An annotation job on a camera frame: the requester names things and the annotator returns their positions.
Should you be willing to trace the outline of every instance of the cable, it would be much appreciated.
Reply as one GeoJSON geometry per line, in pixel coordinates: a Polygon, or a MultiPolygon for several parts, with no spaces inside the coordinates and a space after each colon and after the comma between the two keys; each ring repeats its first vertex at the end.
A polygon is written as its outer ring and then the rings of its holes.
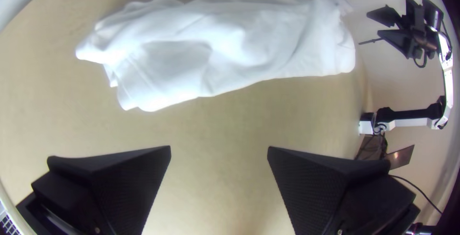
{"type": "Polygon", "coordinates": [[[423,69],[426,66],[427,61],[428,61],[428,55],[426,54],[426,52],[425,52],[425,56],[423,58],[423,64],[422,65],[418,64],[417,61],[414,58],[414,63],[417,65],[417,67],[419,67],[421,69],[423,69]]]}
{"type": "Polygon", "coordinates": [[[428,198],[428,196],[426,196],[426,194],[420,188],[418,188],[418,186],[414,185],[411,181],[409,181],[409,180],[407,180],[405,178],[402,178],[400,176],[394,176],[394,175],[389,175],[389,176],[392,176],[394,178],[397,178],[397,179],[400,179],[400,180],[403,180],[403,181],[406,181],[407,183],[409,183],[411,186],[413,186],[415,189],[417,189],[420,193],[422,193],[422,195],[436,209],[436,211],[438,211],[440,214],[442,214],[441,210],[438,207],[436,207],[435,204],[433,204],[433,202],[430,200],[430,198],[428,198]]]}
{"type": "Polygon", "coordinates": [[[452,43],[450,42],[450,37],[449,34],[447,33],[446,30],[446,25],[444,24],[444,20],[441,20],[442,28],[444,28],[444,34],[446,35],[447,41],[449,42],[449,52],[446,55],[445,59],[450,59],[450,56],[452,55],[452,43]]]}

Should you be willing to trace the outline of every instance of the robotic arm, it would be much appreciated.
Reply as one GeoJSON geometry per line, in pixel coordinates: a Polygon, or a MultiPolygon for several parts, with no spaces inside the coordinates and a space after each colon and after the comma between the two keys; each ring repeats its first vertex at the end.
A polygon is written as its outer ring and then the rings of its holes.
{"type": "Polygon", "coordinates": [[[389,107],[380,108],[376,113],[364,113],[359,122],[359,133],[381,134],[395,127],[428,126],[431,129],[443,129],[453,107],[453,55],[449,36],[440,31],[444,26],[443,12],[429,0],[418,5],[406,0],[406,15],[399,16],[395,9],[388,6],[371,11],[367,16],[388,27],[395,24],[397,30],[378,31],[379,39],[362,44],[385,40],[402,52],[408,59],[413,58],[419,68],[426,65],[427,58],[432,59],[438,53],[444,77],[444,95],[426,109],[393,111],[389,107]],[[425,52],[424,63],[419,65],[425,52]]]}

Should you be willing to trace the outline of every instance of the beige table surface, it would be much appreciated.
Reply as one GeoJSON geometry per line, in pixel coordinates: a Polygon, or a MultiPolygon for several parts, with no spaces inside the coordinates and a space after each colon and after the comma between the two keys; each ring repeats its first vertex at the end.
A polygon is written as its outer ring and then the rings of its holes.
{"type": "Polygon", "coordinates": [[[144,234],[294,234],[269,145],[351,158],[363,74],[266,81],[154,113],[123,111],[76,44],[132,0],[33,0],[0,34],[0,178],[13,203],[50,155],[169,144],[172,160],[144,234]]]}

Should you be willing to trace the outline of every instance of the white towel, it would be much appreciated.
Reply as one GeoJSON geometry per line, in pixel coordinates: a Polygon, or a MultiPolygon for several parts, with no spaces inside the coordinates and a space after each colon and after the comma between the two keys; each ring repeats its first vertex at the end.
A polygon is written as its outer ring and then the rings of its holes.
{"type": "Polygon", "coordinates": [[[123,109],[145,111],[355,66],[352,37],[329,0],[131,2],[98,22],[76,56],[103,64],[123,109]]]}

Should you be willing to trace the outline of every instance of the black cable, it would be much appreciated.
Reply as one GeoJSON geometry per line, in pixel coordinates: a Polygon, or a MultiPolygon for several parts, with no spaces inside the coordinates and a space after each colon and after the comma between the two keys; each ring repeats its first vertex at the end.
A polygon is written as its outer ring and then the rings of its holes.
{"type": "Polygon", "coordinates": [[[417,61],[414,58],[414,63],[417,65],[417,67],[419,67],[421,69],[423,69],[426,66],[427,61],[428,61],[428,55],[426,54],[426,52],[425,52],[425,56],[423,58],[423,64],[422,65],[418,64],[417,61]]]}
{"type": "Polygon", "coordinates": [[[444,24],[444,20],[441,20],[442,28],[444,28],[444,34],[446,35],[447,41],[449,42],[449,53],[447,53],[445,59],[450,59],[450,56],[452,55],[452,43],[450,42],[450,37],[449,34],[447,33],[446,30],[446,25],[444,24]]]}
{"type": "Polygon", "coordinates": [[[414,185],[411,181],[405,179],[405,178],[402,178],[400,176],[393,176],[393,175],[390,175],[394,178],[397,178],[397,179],[400,179],[400,180],[403,180],[403,181],[406,181],[407,183],[409,183],[411,186],[413,186],[415,189],[417,189],[420,193],[422,193],[422,195],[426,198],[426,200],[436,209],[436,211],[438,211],[440,214],[442,214],[441,210],[438,209],[438,207],[436,207],[435,204],[433,204],[433,202],[430,200],[430,198],[428,198],[428,196],[426,196],[426,194],[420,189],[418,188],[418,186],[414,185]]]}

